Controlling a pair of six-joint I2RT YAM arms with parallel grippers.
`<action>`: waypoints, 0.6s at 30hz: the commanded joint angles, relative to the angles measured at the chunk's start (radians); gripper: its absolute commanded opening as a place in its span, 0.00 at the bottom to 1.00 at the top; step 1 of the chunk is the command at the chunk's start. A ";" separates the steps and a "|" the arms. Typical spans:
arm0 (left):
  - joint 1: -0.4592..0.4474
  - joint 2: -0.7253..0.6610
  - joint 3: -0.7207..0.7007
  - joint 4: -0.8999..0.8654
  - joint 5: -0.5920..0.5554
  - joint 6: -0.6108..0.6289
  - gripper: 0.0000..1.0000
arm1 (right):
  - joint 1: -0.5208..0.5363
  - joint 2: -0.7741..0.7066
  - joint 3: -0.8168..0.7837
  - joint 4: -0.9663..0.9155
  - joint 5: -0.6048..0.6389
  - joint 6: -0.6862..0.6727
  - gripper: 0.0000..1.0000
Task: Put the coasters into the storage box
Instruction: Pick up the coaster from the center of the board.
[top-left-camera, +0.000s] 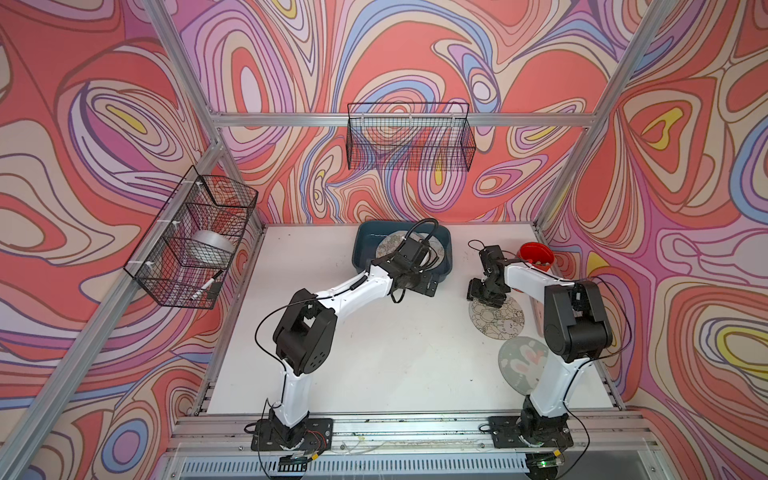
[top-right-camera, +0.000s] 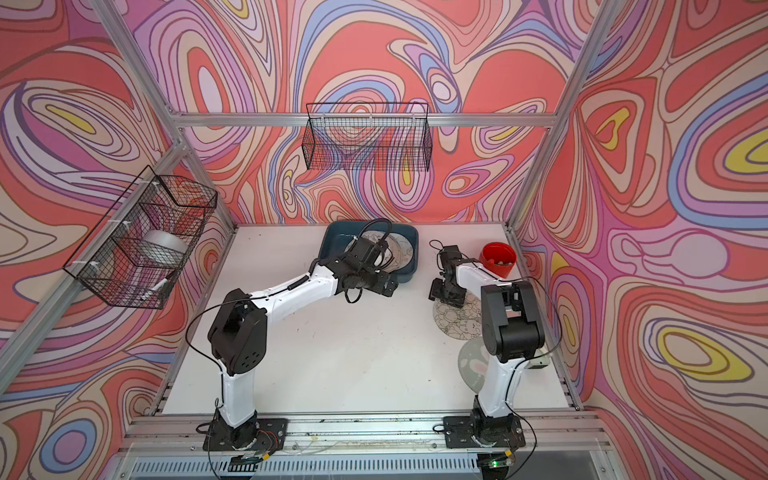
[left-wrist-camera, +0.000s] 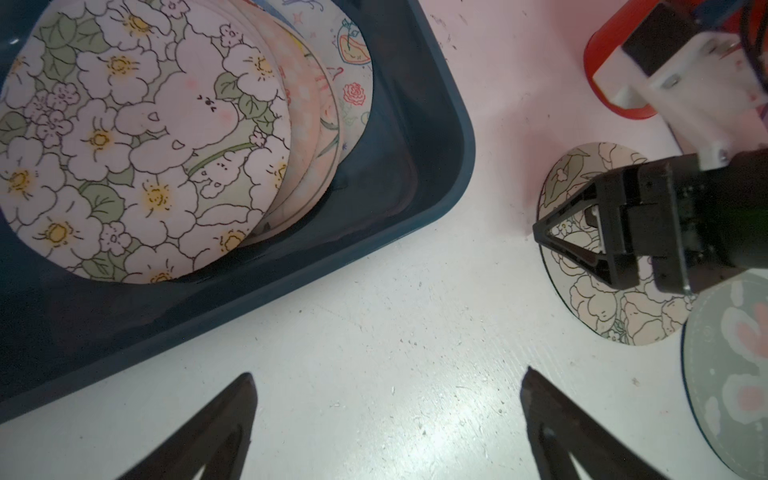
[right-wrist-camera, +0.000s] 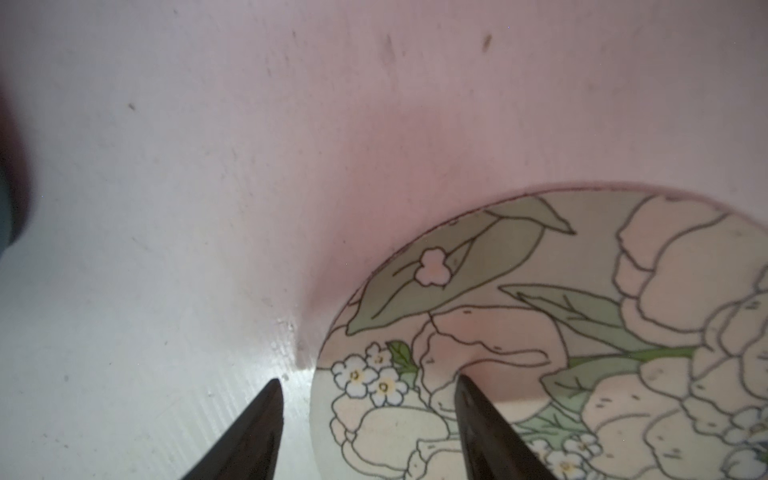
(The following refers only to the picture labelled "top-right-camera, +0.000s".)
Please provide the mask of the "white butterfly star coaster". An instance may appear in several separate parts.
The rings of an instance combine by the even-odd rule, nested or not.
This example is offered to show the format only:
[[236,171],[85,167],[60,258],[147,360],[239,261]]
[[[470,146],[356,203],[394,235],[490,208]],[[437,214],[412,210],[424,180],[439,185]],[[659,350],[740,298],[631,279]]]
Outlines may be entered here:
[[397,234],[396,241],[400,248],[399,269],[411,268],[417,261],[417,251],[413,242],[405,235]]

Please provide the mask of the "white floral green coaster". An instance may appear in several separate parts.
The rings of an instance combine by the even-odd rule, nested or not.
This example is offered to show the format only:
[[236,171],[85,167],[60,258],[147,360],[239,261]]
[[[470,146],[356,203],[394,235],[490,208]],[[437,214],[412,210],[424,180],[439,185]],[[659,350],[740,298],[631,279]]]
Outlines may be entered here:
[[[374,243],[379,241],[383,236],[384,233],[382,231],[367,231],[362,234],[363,238]],[[380,257],[376,262],[378,266],[384,266],[384,270],[387,272],[398,270],[408,263],[406,260],[406,249],[401,246],[398,238],[398,235],[390,234],[385,239],[388,248],[384,253],[384,257]]]

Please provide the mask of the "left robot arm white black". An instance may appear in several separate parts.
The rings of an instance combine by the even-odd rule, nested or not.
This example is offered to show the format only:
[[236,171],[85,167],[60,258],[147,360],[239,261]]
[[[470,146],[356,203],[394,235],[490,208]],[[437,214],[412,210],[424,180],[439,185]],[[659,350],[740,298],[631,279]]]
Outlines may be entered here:
[[308,272],[294,279],[250,294],[229,292],[207,334],[212,356],[223,369],[220,416],[225,425],[237,429],[256,418],[251,371],[266,356],[270,325],[336,295],[352,302],[352,291],[393,295],[398,281],[386,270],[393,261],[387,239],[356,237],[347,250],[313,261]]

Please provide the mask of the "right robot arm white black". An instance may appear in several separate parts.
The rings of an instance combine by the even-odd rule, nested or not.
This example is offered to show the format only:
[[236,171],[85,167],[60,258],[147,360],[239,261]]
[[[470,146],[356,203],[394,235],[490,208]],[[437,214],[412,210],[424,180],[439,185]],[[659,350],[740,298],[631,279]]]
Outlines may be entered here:
[[490,361],[473,415],[483,421],[509,417],[524,364],[546,341],[535,290],[527,280],[496,275],[456,245],[437,246],[437,266],[430,300],[455,308],[464,305],[468,294],[480,300],[481,337]]

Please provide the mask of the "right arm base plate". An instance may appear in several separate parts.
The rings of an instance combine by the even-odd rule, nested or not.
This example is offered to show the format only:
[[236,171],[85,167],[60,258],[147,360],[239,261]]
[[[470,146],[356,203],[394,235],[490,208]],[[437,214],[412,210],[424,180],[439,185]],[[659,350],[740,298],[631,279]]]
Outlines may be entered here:
[[443,435],[449,449],[510,448],[526,446],[521,419],[515,415],[499,418],[446,416]]

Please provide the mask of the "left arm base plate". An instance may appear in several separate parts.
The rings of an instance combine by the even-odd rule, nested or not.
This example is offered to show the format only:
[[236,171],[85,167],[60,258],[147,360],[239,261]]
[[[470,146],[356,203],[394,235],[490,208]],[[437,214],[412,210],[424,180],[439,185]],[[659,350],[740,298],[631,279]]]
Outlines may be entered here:
[[231,427],[216,416],[204,433],[203,449],[207,452],[255,451],[272,454],[283,449],[288,423],[286,418],[252,417],[239,427]]

